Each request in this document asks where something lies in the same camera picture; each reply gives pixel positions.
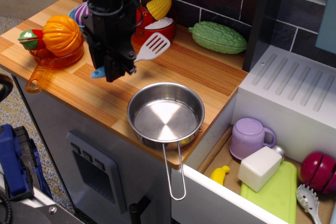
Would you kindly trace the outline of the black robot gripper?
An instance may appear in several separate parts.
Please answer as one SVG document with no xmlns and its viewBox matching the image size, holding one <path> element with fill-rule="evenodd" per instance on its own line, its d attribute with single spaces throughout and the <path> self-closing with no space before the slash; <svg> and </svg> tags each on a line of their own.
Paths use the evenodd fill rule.
<svg viewBox="0 0 336 224">
<path fill-rule="evenodd" d="M 95 69 L 104 66 L 106 81 L 133 74 L 136 58 L 131 38 L 136 30 L 135 0 L 84 0 L 91 16 L 85 16 L 84 34 Z"/>
</svg>

